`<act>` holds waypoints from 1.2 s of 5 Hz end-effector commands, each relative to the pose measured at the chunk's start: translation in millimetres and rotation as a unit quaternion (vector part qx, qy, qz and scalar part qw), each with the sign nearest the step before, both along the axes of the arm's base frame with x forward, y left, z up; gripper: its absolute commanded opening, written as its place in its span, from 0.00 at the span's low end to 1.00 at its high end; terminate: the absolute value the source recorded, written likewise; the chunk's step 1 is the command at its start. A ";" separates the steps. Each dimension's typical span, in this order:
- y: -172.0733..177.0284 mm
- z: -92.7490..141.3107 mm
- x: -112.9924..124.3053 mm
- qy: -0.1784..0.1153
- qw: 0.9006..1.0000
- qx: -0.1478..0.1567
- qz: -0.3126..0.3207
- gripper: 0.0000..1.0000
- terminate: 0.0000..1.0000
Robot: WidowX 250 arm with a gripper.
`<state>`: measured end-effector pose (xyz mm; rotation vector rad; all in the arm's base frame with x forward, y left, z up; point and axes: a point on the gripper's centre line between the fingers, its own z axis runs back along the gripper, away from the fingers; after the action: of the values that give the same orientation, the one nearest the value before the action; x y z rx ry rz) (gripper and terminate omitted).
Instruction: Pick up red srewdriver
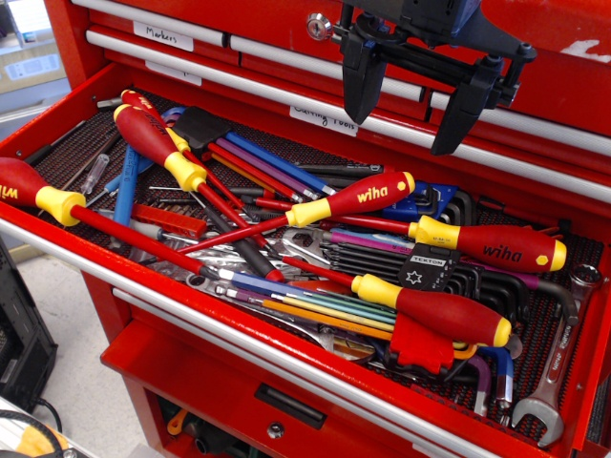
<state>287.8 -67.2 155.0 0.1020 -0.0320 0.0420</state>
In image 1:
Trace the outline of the dark blue-black gripper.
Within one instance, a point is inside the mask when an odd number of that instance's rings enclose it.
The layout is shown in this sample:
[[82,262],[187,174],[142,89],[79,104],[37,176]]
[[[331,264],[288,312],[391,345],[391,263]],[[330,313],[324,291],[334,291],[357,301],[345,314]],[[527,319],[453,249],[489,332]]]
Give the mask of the dark blue-black gripper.
[[426,46],[463,47],[485,52],[450,96],[431,147],[434,156],[451,155],[479,119],[499,99],[495,83],[504,68],[501,57],[532,62],[537,51],[490,22],[479,1],[345,1],[351,30],[342,38],[344,106],[362,124],[376,107],[386,73],[379,44],[403,44],[416,38]]

